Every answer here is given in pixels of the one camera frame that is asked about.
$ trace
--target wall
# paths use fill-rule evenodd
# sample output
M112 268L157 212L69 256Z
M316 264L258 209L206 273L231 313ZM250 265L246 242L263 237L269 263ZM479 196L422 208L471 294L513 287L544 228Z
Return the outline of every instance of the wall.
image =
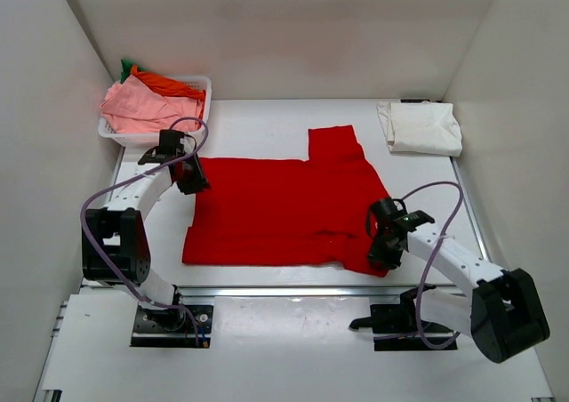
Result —
M460 166L495 259L536 280L551 326L538 354L569 400L569 1L495 0L451 83Z
M70 0L118 77L131 56L217 99L442 98L492 0Z
M60 303L80 282L79 208L107 185L110 84L65 0L0 0L0 400L34 397Z

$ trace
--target red fabric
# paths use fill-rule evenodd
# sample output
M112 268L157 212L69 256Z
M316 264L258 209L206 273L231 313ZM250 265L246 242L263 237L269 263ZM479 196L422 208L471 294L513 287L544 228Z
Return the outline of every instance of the red fabric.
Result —
M212 188L196 195L186 264L371 269L369 206L388 196L351 126L309 130L309 160L201 158Z

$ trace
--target pink cloth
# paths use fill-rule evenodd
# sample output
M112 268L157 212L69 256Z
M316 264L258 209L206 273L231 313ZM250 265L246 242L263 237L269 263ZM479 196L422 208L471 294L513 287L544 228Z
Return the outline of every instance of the pink cloth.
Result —
M128 76L123 84L108 88L102 115L116 133L158 133L180 117L199 117L204 104L188 97L163 97L150 91L138 78ZM176 129L192 132L199 124L180 122Z

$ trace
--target laundry basket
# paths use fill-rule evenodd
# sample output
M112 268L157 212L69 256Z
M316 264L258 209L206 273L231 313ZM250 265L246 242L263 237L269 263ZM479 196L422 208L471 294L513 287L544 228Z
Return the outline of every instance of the laundry basket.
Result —
M187 84L194 89L205 91L204 115L202 120L207 123L207 118L210 115L210 104L212 102L212 81L205 76L168 77ZM116 133L103 116L99 119L99 135L115 140L125 147L152 147L158 144L158 133ZM204 138L204 126L200 125L200 128L192 132L191 135L197 142L200 142Z

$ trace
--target folded white cloth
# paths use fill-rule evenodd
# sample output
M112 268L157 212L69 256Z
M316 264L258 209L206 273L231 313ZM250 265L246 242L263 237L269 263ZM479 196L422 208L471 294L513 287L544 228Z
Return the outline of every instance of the folded white cloth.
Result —
M453 104L380 101L377 113L390 151L442 156L462 152L461 128L453 116Z

